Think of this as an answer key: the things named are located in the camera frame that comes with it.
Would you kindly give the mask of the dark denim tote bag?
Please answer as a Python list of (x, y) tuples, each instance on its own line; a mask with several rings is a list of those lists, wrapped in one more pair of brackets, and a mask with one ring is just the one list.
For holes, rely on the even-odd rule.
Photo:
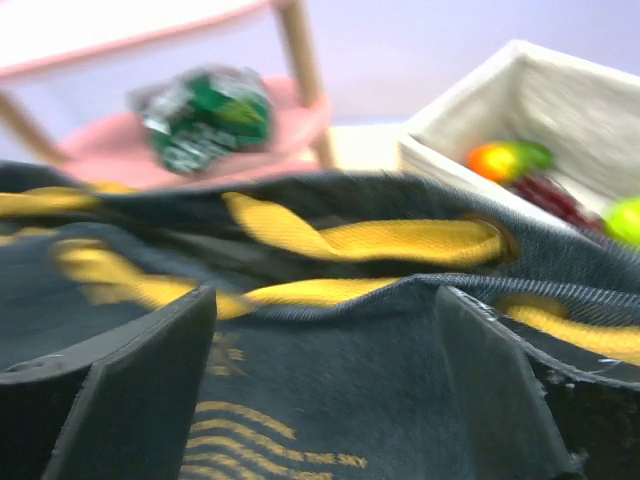
[(2, 163), (1, 319), (201, 287), (215, 325), (175, 479), (478, 479), (442, 287), (639, 368), (637, 253), (477, 195), (345, 173), (137, 192)]

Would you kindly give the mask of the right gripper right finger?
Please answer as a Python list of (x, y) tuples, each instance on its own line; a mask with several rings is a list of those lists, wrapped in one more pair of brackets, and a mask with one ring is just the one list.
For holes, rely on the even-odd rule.
[(450, 287), (439, 332), (478, 479), (636, 479), (639, 368)]

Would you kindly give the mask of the green chips bag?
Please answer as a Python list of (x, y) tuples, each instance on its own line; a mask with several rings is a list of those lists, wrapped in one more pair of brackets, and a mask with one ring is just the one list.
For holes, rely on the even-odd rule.
[(234, 153), (261, 150), (273, 133), (273, 104), (248, 67), (195, 68), (129, 94), (154, 153), (167, 171), (195, 176)]

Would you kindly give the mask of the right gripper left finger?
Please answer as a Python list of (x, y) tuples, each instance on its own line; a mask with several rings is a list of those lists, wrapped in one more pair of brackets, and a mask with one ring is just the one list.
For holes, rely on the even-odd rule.
[(215, 325), (211, 289), (156, 311), (1, 319), (5, 479), (175, 479)]

